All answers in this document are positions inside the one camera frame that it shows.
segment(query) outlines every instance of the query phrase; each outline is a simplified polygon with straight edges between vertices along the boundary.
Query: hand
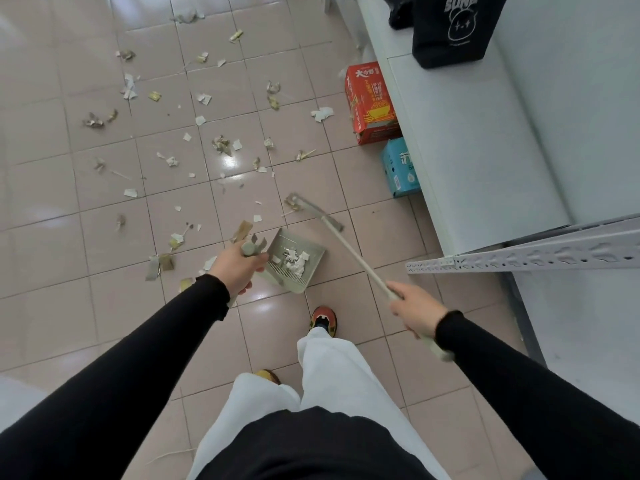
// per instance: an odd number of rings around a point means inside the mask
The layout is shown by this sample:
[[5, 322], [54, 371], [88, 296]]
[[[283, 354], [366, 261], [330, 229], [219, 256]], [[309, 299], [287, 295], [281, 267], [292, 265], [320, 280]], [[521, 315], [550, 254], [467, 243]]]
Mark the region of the hand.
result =
[[209, 270], [210, 275], [224, 283], [231, 297], [244, 294], [251, 288], [254, 272], [264, 271], [264, 265], [269, 260], [267, 253], [245, 257], [241, 249], [243, 243], [244, 241], [236, 242], [222, 251]]
[[402, 319], [407, 329], [434, 338], [438, 323], [448, 313], [447, 307], [420, 286], [395, 281], [388, 281], [387, 286], [404, 298], [389, 304], [391, 312]]

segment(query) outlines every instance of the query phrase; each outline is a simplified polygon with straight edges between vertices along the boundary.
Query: leg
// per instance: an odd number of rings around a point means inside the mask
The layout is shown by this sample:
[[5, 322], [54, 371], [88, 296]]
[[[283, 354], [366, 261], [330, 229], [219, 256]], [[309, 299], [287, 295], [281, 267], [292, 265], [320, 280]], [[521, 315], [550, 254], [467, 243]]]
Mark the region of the leg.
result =
[[247, 424], [284, 409], [300, 410], [300, 396], [292, 387], [255, 374], [240, 374], [218, 419], [200, 442], [187, 480], [194, 480]]
[[369, 418], [387, 428], [396, 443], [415, 455], [431, 475], [449, 480], [354, 344], [332, 339], [325, 328], [316, 326], [298, 341], [298, 359], [305, 390], [300, 409], [320, 406], [331, 412]]

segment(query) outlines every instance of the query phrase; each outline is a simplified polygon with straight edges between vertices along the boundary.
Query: colorful shoe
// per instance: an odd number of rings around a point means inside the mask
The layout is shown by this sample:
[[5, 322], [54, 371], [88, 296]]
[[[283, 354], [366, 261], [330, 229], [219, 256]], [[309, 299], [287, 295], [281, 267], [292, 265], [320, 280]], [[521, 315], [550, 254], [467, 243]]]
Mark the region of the colorful shoe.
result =
[[280, 382], [280, 379], [278, 379], [277, 375], [268, 369], [263, 369], [261, 371], [258, 371], [255, 373], [255, 375], [258, 377], [261, 377], [262, 379], [267, 379], [268, 381], [273, 382], [274, 384], [277, 384], [277, 385], [282, 384]]
[[338, 330], [338, 318], [328, 306], [318, 306], [311, 315], [309, 330], [317, 326], [321, 326], [329, 335], [335, 337], [335, 332]]

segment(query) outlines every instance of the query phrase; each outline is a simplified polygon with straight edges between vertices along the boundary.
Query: cardboard box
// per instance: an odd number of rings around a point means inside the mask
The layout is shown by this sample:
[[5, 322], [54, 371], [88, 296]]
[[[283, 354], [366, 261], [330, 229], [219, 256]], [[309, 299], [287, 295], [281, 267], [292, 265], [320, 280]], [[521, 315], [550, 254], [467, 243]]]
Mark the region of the cardboard box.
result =
[[394, 105], [377, 62], [347, 69], [344, 90], [353, 117], [358, 144], [373, 143], [402, 136]]
[[380, 153], [380, 158], [382, 158], [382, 166], [385, 169], [391, 195], [402, 197], [420, 191], [420, 182], [415, 174], [404, 138], [389, 141]]

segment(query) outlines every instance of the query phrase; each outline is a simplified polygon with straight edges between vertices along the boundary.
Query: person's right hand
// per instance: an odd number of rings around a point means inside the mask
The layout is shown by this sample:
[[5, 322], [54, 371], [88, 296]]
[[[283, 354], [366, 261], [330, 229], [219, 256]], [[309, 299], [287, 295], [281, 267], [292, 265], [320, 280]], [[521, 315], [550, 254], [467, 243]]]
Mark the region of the person's right hand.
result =
[[388, 281], [387, 286], [404, 298], [389, 303], [391, 312], [402, 319], [407, 329], [434, 338], [438, 323], [448, 313], [447, 307], [420, 286], [395, 281]]

